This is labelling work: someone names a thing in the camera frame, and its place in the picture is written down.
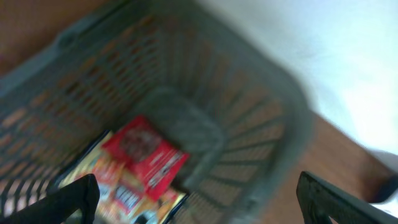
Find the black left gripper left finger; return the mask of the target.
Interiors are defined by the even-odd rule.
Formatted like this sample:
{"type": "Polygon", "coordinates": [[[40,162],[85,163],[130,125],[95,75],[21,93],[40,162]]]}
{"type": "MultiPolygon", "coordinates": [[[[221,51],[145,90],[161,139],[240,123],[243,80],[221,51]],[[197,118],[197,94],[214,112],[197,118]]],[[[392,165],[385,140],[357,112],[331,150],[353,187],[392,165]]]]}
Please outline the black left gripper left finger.
{"type": "Polygon", "coordinates": [[[80,210],[81,223],[92,224],[100,198],[98,183],[93,174],[85,175],[57,192],[1,220],[1,224],[63,223],[80,210]]]}

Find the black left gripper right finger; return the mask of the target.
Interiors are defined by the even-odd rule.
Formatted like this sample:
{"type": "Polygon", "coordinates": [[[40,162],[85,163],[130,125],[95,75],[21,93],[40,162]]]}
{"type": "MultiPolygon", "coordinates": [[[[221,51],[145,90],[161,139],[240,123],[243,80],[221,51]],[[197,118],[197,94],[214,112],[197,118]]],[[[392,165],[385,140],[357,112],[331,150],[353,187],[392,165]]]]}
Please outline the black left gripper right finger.
{"type": "Polygon", "coordinates": [[[305,224],[397,224],[397,218],[303,171],[296,195],[305,224]]]}

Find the grey plastic mesh basket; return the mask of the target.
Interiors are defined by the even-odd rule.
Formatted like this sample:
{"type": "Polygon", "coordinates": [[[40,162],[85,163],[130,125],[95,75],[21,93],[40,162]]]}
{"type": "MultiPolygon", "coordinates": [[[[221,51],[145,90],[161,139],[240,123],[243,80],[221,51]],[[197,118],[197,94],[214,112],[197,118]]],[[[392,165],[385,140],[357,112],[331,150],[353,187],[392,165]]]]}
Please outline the grey plastic mesh basket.
{"type": "Polygon", "coordinates": [[[253,223],[305,149],[297,81],[195,1],[113,1],[1,78],[1,215],[144,115],[189,153],[173,223],[253,223]]]}

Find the red snack bag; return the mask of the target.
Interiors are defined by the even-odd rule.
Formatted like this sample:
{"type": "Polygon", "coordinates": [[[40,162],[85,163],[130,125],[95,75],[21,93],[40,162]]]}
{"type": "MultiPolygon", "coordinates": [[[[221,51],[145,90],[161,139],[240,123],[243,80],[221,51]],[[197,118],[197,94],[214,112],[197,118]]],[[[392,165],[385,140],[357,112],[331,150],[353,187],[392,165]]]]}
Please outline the red snack bag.
{"type": "Polygon", "coordinates": [[[158,200],[166,192],[189,158],[189,154],[171,145],[142,115],[112,135],[103,148],[125,164],[152,200],[158,200]]]}

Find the white barcode scanner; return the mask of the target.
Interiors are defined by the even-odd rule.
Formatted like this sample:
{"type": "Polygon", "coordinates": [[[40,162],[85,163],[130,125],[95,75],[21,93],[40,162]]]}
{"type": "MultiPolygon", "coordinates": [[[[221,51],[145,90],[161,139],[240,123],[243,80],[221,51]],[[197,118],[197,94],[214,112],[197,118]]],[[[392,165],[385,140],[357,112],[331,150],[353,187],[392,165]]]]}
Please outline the white barcode scanner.
{"type": "Polygon", "coordinates": [[[373,156],[389,171],[380,183],[370,205],[397,218],[397,154],[387,151],[374,151],[373,156]]]}

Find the yellow snack bag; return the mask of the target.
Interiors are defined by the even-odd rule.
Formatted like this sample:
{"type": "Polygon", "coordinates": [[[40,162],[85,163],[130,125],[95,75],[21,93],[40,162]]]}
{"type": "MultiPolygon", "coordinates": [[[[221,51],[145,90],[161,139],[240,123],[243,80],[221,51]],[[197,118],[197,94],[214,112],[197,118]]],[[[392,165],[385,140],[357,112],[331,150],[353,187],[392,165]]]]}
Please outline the yellow snack bag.
{"type": "Polygon", "coordinates": [[[152,200],[125,165],[103,149],[112,135],[111,131],[105,131],[90,143],[72,169],[63,174],[58,186],[64,187],[86,174],[93,174],[99,188],[97,223],[168,223],[188,195],[170,187],[160,198],[152,200]]]}

